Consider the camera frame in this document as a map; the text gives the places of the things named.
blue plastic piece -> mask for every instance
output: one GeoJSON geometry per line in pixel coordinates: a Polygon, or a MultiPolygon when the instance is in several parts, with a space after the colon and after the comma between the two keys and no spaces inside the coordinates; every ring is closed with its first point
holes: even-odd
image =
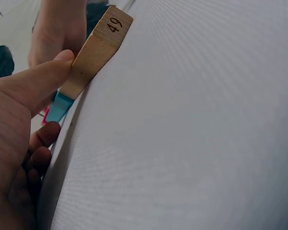
{"type": "Polygon", "coordinates": [[[70,109],[73,102],[74,102],[73,99],[70,99],[69,97],[58,92],[54,99],[53,104],[50,107],[49,113],[46,117],[46,121],[59,122],[62,119],[62,117],[67,113],[67,111],[70,109]]]}

white surface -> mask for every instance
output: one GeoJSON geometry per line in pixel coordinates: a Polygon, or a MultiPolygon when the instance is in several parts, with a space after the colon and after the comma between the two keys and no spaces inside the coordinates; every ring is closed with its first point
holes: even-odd
{"type": "Polygon", "coordinates": [[[130,14],[46,175],[41,228],[288,230],[288,0],[130,14]]]}

finger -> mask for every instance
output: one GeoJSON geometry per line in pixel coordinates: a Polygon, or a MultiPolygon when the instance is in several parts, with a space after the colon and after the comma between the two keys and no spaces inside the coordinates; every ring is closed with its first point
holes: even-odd
{"type": "Polygon", "coordinates": [[[0,91],[32,113],[36,106],[57,90],[71,75],[74,55],[70,50],[58,54],[55,61],[0,79],[0,91]]]}
{"type": "Polygon", "coordinates": [[[32,169],[27,174],[28,191],[31,195],[33,204],[35,205],[38,200],[40,189],[42,187],[41,177],[36,169],[32,169]]]}
{"type": "Polygon", "coordinates": [[[40,176],[43,176],[50,164],[51,152],[46,147],[39,147],[23,167],[26,172],[36,169],[40,176]]]}
{"type": "Polygon", "coordinates": [[[61,126],[57,122],[48,122],[38,131],[33,133],[30,138],[29,150],[34,153],[39,147],[49,147],[58,138],[61,126]]]}
{"type": "Polygon", "coordinates": [[[48,96],[46,99],[44,99],[38,106],[32,111],[32,117],[36,116],[40,111],[45,109],[48,105],[50,105],[57,94],[57,91],[52,93],[50,96],[48,96]]]}

person's arm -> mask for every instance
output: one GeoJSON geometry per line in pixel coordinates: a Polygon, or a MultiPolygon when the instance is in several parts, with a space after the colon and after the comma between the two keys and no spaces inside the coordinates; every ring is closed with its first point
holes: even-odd
{"type": "Polygon", "coordinates": [[[42,0],[33,30],[29,67],[52,60],[63,49],[76,55],[86,38],[86,0],[42,0]]]}
{"type": "Polygon", "coordinates": [[[47,16],[44,20],[49,19],[55,24],[63,23],[65,20],[76,20],[85,14],[86,0],[42,0],[40,13],[47,16]]]}

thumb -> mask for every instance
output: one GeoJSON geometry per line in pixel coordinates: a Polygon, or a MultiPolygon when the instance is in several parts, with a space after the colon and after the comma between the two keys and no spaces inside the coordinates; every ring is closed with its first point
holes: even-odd
{"type": "Polygon", "coordinates": [[[53,61],[0,79],[0,91],[27,107],[31,113],[46,97],[57,90],[71,75],[74,55],[60,52],[53,61]]]}

